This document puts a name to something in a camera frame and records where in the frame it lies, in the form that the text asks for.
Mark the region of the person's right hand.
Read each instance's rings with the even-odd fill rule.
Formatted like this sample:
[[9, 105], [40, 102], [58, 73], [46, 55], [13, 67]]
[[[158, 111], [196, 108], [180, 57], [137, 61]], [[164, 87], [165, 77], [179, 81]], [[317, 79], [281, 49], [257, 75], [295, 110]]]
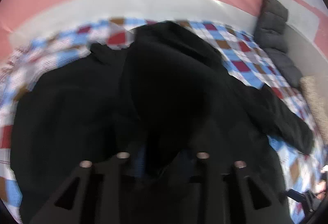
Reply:
[[328, 171], [327, 168], [328, 168], [328, 165], [325, 165], [321, 169], [320, 181], [315, 186], [315, 196], [319, 200], [323, 200], [325, 198], [325, 196], [327, 195], [327, 171]]

